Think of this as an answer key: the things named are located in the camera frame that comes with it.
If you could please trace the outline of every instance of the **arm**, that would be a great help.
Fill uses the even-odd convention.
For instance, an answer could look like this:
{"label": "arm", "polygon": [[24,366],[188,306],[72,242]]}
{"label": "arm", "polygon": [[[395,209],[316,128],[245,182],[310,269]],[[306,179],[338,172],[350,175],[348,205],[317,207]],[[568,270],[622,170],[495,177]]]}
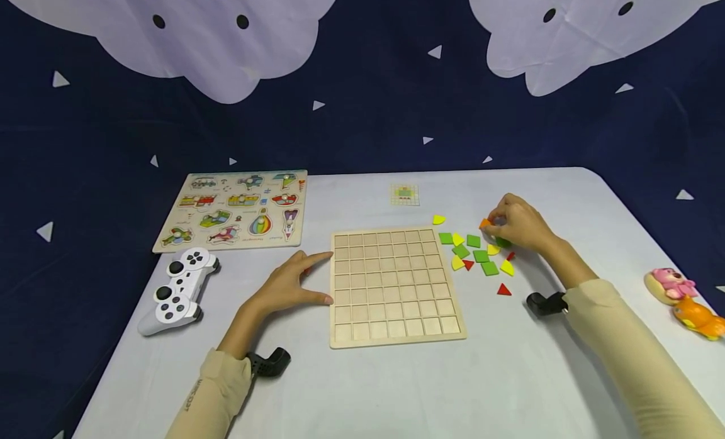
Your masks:
{"label": "arm", "polygon": [[239,307],[219,347],[206,355],[200,377],[183,402],[166,439],[226,437],[252,383],[251,364],[245,356],[259,326],[273,311],[300,304],[332,304],[332,297],[325,293],[307,291],[300,286],[304,271],[331,256],[331,252],[325,252],[307,257],[299,250]]}
{"label": "arm", "polygon": [[643,438],[725,438],[717,416],[662,344],[538,211],[507,194],[490,220],[497,217],[505,217],[506,225],[485,232],[540,253],[568,290],[569,324],[602,360]]}

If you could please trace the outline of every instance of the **green tile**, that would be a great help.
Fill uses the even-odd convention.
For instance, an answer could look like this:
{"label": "green tile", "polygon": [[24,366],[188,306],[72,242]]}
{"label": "green tile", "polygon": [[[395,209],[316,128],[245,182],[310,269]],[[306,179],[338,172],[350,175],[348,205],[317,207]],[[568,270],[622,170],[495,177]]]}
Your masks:
{"label": "green tile", "polygon": [[466,258],[471,255],[471,252],[469,252],[463,244],[456,245],[456,247],[453,248],[453,253],[458,255],[459,258]]}
{"label": "green tile", "polygon": [[511,242],[510,242],[510,240],[506,240],[504,238],[499,238],[497,236],[496,245],[498,245],[498,247],[507,248],[507,247],[511,247]]}
{"label": "green tile", "polygon": [[466,236],[466,244],[468,247],[481,248],[481,237],[476,235]]}
{"label": "green tile", "polygon": [[453,244],[453,235],[450,233],[438,233],[441,244]]}
{"label": "green tile", "polygon": [[488,259],[488,252],[486,250],[473,250],[473,258],[476,259],[476,263],[488,263],[491,261]]}
{"label": "green tile", "polygon": [[496,275],[498,273],[498,268],[494,262],[481,263],[481,267],[486,275]]}

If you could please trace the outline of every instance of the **beige sleeve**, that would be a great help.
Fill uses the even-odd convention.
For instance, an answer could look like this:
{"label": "beige sleeve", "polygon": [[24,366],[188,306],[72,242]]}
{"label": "beige sleeve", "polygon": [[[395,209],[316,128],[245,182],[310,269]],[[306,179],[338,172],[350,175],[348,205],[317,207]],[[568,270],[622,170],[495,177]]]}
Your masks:
{"label": "beige sleeve", "polygon": [[725,438],[720,420],[610,282],[582,283],[564,300],[569,324],[604,363],[644,439]]}
{"label": "beige sleeve", "polygon": [[251,367],[248,358],[210,350],[166,439],[224,439],[249,392]]}

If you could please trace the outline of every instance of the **hand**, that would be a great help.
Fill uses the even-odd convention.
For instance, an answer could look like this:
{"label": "hand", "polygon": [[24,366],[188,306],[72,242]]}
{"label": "hand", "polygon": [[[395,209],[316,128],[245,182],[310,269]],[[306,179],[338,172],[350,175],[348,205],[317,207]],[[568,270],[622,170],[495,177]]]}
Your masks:
{"label": "hand", "polygon": [[558,239],[539,211],[512,193],[503,196],[498,206],[488,215],[488,220],[494,223],[499,217],[506,219],[505,225],[488,225],[483,232],[539,253]]}
{"label": "hand", "polygon": [[315,253],[307,257],[305,252],[297,250],[282,266],[272,271],[264,285],[254,293],[252,299],[264,314],[300,304],[332,304],[332,297],[328,294],[305,290],[300,285],[302,273],[330,257],[332,257],[332,252]]}

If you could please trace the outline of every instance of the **cloud eye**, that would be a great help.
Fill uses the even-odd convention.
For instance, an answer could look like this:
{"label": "cloud eye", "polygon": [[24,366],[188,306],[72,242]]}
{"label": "cloud eye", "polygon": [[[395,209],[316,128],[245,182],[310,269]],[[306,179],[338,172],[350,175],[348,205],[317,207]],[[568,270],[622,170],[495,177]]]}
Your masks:
{"label": "cloud eye", "polygon": [[154,25],[159,29],[163,29],[166,27],[166,21],[158,14],[155,14],[152,20],[154,21]]}
{"label": "cloud eye", "polygon": [[243,14],[240,14],[239,16],[237,16],[237,27],[239,27],[240,29],[243,29],[243,30],[248,28],[249,19],[246,16],[244,16]]}
{"label": "cloud eye", "polygon": [[624,16],[625,14],[629,13],[629,10],[632,9],[634,6],[634,2],[627,2],[625,5],[622,5],[621,9],[619,9],[619,15]]}
{"label": "cloud eye", "polygon": [[544,22],[545,23],[548,23],[548,21],[554,19],[554,15],[556,15],[556,9],[555,8],[550,9],[549,11],[547,11],[546,14],[544,15]]}

